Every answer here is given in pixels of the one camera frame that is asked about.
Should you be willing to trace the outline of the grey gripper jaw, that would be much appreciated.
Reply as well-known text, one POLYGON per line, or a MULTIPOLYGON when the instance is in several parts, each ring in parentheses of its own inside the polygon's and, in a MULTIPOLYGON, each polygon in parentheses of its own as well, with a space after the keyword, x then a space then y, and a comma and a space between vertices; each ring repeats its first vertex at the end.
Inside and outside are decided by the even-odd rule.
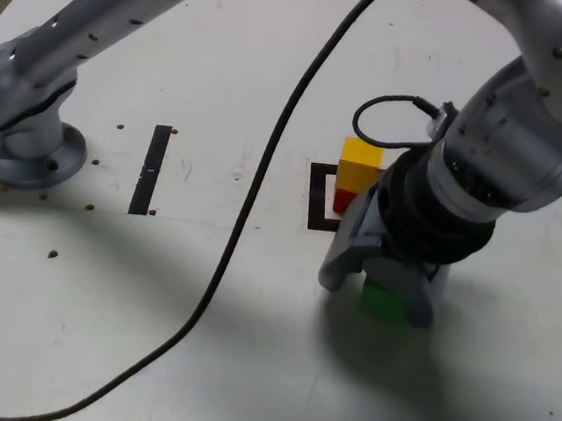
POLYGON ((385 225, 379 214, 378 188, 371 186, 353 200, 332 239, 320 266, 318 281, 337 292, 346 278, 362 271, 367 258, 382 253, 385 225))
POLYGON ((404 304, 410 325, 427 329, 448 282, 449 265, 427 264, 427 271, 418 265, 392 258, 372 257, 363 263, 364 272, 373 282, 396 293, 404 304))

